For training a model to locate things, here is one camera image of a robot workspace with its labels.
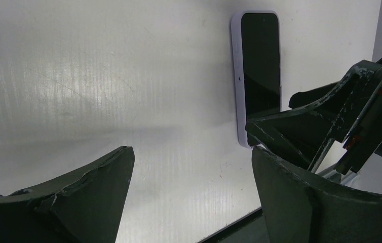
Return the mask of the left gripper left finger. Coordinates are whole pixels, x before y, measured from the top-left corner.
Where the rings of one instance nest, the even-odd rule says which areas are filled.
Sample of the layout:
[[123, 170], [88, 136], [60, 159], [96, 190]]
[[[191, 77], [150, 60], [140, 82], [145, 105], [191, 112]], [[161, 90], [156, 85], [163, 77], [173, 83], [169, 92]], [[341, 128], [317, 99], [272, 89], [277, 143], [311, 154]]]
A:
[[44, 183], [0, 195], [0, 242], [115, 242], [135, 162], [122, 146]]

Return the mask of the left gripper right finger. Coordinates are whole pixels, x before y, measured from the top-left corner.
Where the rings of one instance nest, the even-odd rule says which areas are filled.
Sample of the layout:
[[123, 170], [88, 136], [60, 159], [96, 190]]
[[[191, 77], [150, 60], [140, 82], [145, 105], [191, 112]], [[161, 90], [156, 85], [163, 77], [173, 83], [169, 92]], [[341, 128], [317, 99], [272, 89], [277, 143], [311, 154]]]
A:
[[261, 147], [252, 167], [271, 242], [382, 242], [382, 194], [329, 181]]

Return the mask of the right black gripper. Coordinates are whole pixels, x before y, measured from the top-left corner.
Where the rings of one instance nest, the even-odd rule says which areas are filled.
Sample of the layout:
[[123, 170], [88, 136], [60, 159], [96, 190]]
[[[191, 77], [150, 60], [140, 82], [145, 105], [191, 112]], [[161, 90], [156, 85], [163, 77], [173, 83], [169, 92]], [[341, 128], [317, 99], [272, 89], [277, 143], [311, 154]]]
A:
[[382, 57], [358, 62], [338, 82], [297, 92], [289, 108], [248, 120], [246, 131], [270, 152], [307, 170], [316, 169], [338, 141], [346, 152], [334, 169], [358, 173], [373, 153], [382, 155]]

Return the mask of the black phone purple frame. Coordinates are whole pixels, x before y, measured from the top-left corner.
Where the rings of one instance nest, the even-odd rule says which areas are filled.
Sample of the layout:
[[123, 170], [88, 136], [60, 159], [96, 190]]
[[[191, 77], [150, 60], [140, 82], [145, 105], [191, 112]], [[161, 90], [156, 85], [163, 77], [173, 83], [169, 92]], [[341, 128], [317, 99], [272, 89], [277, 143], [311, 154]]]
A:
[[241, 40], [246, 116], [280, 111], [280, 37], [275, 13], [245, 13]]

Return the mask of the lavender phone case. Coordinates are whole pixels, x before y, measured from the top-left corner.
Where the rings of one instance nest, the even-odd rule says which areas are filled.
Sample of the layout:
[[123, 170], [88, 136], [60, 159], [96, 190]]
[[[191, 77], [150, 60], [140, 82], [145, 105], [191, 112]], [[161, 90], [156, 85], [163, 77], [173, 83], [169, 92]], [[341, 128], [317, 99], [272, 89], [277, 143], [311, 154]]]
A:
[[275, 13], [269, 10], [246, 10], [235, 13], [230, 21], [231, 33], [231, 47], [232, 58], [234, 65], [234, 83], [235, 83], [235, 103], [236, 103], [236, 117], [237, 117], [237, 135], [238, 142], [245, 148], [252, 148], [258, 144], [254, 138], [245, 130], [248, 118], [246, 116], [245, 107], [245, 86], [244, 86], [244, 73], [243, 73], [243, 53], [242, 53], [242, 40], [241, 40], [241, 18], [245, 13]]

